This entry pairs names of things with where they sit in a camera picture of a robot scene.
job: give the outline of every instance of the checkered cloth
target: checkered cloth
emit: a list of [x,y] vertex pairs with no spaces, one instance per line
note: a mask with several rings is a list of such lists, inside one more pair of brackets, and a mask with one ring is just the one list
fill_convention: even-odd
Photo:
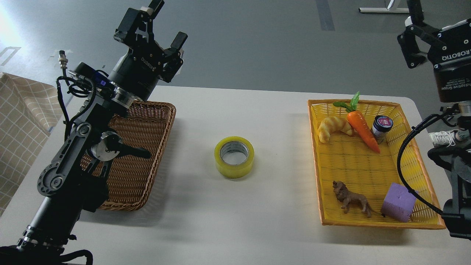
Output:
[[0,73],[0,215],[61,115],[55,87]]

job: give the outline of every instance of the yellow basket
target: yellow basket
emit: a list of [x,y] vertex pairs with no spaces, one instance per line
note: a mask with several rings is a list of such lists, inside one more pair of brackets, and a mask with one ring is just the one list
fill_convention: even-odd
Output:
[[[377,115],[393,120],[393,127],[380,144],[381,154],[370,150],[355,132],[348,136],[340,131],[331,135],[327,144],[318,137],[320,122],[328,116],[347,118],[344,108],[332,105],[346,99],[309,100],[312,147],[316,170],[317,198],[322,225],[349,225],[386,228],[445,229],[441,217],[425,204],[416,201],[409,222],[403,223],[391,217],[372,213],[371,218],[361,212],[359,206],[343,213],[341,203],[333,192],[332,181],[342,181],[350,191],[366,196],[372,209],[379,213],[392,182],[402,185],[396,169],[399,148],[410,133],[402,108],[397,103],[360,100],[357,110],[363,113],[371,127]],[[440,208],[429,176],[415,140],[412,140],[402,155],[401,170],[409,185],[427,201]]]

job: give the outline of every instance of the carrot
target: carrot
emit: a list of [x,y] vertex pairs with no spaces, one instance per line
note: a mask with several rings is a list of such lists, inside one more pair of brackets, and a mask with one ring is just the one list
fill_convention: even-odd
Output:
[[334,102],[333,105],[336,107],[345,108],[348,112],[347,121],[360,135],[361,139],[368,145],[368,147],[376,153],[381,153],[378,142],[374,138],[373,134],[366,123],[365,117],[359,111],[357,111],[358,100],[360,98],[360,91],[358,91],[350,101],[350,105],[345,102]]

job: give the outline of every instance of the yellow tape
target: yellow tape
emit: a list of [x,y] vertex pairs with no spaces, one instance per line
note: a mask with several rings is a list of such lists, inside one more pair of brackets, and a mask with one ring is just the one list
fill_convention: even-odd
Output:
[[[222,159],[225,154],[234,152],[243,153],[247,159],[238,165],[228,164]],[[230,136],[222,139],[214,149],[216,168],[223,176],[231,179],[247,175],[252,170],[254,156],[252,144],[239,136]]]

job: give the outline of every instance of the jar lid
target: jar lid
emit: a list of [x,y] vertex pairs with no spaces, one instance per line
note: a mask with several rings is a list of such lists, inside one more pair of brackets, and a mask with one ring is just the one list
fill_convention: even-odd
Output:
[[387,133],[392,128],[392,119],[388,116],[378,115],[374,118],[373,126],[376,128],[376,130]]

